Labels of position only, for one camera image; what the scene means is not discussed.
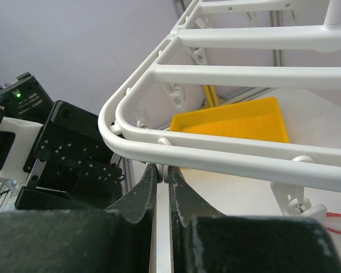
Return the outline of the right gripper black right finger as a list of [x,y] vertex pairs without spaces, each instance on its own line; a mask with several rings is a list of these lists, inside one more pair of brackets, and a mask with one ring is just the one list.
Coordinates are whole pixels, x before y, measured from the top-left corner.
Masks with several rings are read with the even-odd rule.
[[311,218],[227,216],[178,167],[168,170],[173,272],[341,272],[327,231]]

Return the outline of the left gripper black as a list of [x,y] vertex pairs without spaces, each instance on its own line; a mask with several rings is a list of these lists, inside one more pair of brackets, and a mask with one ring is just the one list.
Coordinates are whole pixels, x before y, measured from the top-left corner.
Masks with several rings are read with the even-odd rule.
[[17,210],[106,209],[122,197],[122,169],[97,122],[95,114],[55,102],[32,149],[35,163]]

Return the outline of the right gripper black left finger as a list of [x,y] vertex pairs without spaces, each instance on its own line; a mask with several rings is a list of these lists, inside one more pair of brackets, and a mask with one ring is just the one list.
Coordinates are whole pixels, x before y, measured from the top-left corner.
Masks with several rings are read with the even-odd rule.
[[106,210],[0,213],[0,272],[154,272],[158,171]]

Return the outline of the white hanger clip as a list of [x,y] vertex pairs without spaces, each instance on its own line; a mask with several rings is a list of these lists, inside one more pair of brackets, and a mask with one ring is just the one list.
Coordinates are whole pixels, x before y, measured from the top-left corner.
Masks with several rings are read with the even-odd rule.
[[157,164],[157,182],[158,183],[166,183],[168,184],[168,173],[169,173],[169,166],[163,164]]

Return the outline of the white plastic clip hanger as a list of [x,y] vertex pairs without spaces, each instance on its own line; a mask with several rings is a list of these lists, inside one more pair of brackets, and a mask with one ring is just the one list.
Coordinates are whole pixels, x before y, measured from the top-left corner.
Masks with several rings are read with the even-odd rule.
[[[282,11],[323,6],[324,22],[314,26],[205,28],[203,15]],[[341,1],[193,1],[171,33],[104,104],[98,127],[105,144],[128,159],[201,169],[235,176],[341,193],[341,149],[175,133],[148,129],[145,118],[129,122],[132,111],[155,83],[165,84],[176,105],[183,90],[172,85],[241,86],[223,99],[237,104],[267,90],[340,89],[341,67],[245,67],[208,65],[205,48],[335,52],[341,50]]]

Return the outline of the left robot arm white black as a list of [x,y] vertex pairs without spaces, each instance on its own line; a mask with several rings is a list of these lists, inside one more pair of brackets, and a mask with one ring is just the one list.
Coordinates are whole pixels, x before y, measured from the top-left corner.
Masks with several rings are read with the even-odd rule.
[[119,164],[97,115],[51,100],[29,73],[0,86],[0,183],[17,210],[105,209],[123,194]]

